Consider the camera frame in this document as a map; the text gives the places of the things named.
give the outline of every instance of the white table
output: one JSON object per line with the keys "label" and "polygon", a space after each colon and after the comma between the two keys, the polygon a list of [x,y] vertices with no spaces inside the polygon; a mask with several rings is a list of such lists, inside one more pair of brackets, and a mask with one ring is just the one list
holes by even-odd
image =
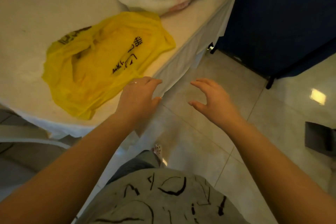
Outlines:
{"label": "white table", "polygon": [[[224,34],[233,3],[234,0],[196,0],[184,10],[161,17],[176,48],[163,53],[144,73],[163,79],[155,95],[162,96],[170,89],[190,66],[198,64],[207,46]],[[126,10],[124,5],[117,0],[0,0],[0,4],[2,105],[51,132],[55,139],[84,136],[115,111],[120,94],[101,106],[92,120],[78,120],[53,102],[41,75],[45,52],[53,41]],[[33,139],[21,140],[18,135],[15,138],[14,141]],[[40,142],[66,147],[48,137]]]}

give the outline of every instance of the hand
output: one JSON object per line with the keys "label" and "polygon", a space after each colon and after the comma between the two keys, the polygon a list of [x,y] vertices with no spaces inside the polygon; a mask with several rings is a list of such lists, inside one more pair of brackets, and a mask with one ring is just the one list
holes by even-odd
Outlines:
{"label": "hand", "polygon": [[148,119],[162,99],[152,99],[154,90],[161,83],[162,80],[151,77],[134,79],[124,87],[115,114],[135,126]]}
{"label": "hand", "polygon": [[207,104],[204,105],[195,100],[190,101],[189,104],[225,132],[230,127],[245,122],[228,93],[215,81],[202,78],[191,82],[191,85],[199,88],[205,94]]}

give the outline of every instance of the forearm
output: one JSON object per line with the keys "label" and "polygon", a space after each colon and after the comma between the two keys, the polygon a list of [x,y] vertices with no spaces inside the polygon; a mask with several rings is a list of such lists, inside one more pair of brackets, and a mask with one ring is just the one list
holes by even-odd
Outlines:
{"label": "forearm", "polygon": [[279,223],[335,223],[335,200],[253,125],[226,129]]}
{"label": "forearm", "polygon": [[2,223],[70,223],[132,129],[110,116],[7,197],[0,204]]}

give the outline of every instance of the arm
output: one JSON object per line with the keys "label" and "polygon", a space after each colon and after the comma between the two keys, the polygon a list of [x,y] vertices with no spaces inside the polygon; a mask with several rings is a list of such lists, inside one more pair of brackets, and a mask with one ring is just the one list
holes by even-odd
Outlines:
{"label": "arm", "polygon": [[161,98],[162,81],[144,77],[128,84],[115,114],[0,203],[1,223],[71,223],[121,142]]}
{"label": "arm", "polygon": [[216,82],[191,82],[207,104],[189,102],[229,135],[279,223],[336,223],[336,201],[248,124],[229,95]]}

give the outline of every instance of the yellow plastic bag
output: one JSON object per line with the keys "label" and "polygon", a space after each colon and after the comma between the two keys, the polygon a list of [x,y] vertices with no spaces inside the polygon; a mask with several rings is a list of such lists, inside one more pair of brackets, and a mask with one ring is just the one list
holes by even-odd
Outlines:
{"label": "yellow plastic bag", "polygon": [[122,12],[54,42],[42,78],[58,106],[89,120],[162,52],[175,47],[157,14]]}

